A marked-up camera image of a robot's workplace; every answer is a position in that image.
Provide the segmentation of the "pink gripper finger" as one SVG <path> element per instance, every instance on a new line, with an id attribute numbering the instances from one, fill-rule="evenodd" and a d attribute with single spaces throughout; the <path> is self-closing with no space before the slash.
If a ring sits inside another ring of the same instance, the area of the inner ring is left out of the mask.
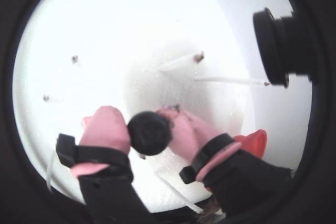
<path id="1" fill-rule="evenodd" d="M 292 180 L 291 169 L 263 161 L 265 130 L 231 137 L 189 111 L 158 113 L 171 123 L 169 148 L 187 161 L 227 218 L 259 206 Z"/>
<path id="2" fill-rule="evenodd" d="M 78 180 L 95 223 L 156 223 L 132 186 L 131 141 L 121 112 L 102 106 L 82 126 L 80 143 L 60 134 L 56 153 Z"/>

